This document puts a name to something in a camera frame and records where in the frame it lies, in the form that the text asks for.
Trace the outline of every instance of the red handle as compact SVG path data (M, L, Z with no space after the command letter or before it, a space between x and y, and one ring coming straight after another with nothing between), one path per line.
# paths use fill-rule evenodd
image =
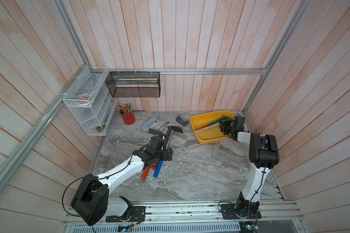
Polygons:
M143 175L141 176L141 179L142 179L142 180L145 180L145 178L146 178L147 175L148 175L149 170L150 170L150 167L145 168L144 173L143 173Z
M152 169L155 170L157 168L157 166L158 166L158 161L153 163Z

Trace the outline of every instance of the black bracket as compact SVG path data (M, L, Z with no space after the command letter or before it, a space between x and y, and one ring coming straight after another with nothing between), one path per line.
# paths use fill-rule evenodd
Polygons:
M222 204L219 205L222 211L223 219L245 219L248 217L248 211L250 218L262 218L259 211L259 202L253 203L245 200L242 193L236 201L236 204Z
M107 216L105 219L107 223L130 221L142 222L145 220L145 206L134 206L129 200L127 200L127 198L123 196L119 197L127 203L128 207L122 216Z

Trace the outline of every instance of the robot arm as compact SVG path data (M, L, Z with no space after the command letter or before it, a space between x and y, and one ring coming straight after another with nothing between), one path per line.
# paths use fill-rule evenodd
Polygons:
M239 218L257 213L262 185L268 173L279 162L275 136L244 132L244 122L244 117L235 116L233 120L221 122L220 126L225 135L249 148L250 173L234 208Z
M134 211L132 204L123 196L109 198L109 195L126 179L155 161L172 160L172 149L168 146L173 130L182 133L181 128L176 126L169 127L166 135L155 131L147 145L135 150L120 165L97 176L86 175L71 201L71 207L89 226L106 216L112 217L112 221L129 220Z

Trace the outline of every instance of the wire basket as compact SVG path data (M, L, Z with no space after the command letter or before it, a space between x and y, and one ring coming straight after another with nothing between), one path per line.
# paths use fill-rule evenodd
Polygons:
M64 97L68 107L92 107L108 75L106 67L87 66Z
M107 133L117 100L111 102L108 87L102 85L106 67L88 66L64 97L64 102L87 135Z
M112 97L160 97L159 72L110 72L106 85Z

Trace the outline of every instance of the white wire shelf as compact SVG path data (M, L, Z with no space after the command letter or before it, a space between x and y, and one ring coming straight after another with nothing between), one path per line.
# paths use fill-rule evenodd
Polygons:
M101 88L107 75L106 67L85 67L63 99L87 135L106 135L117 105L108 87Z
M108 75L106 67L87 66L64 97L68 107L92 107Z
M112 116L114 114L114 109L116 105L117 100L115 100L115 102L110 102L104 114L103 121L98 126L92 127L89 130L87 130L86 133L88 135L105 136L107 134L110 122L112 121Z

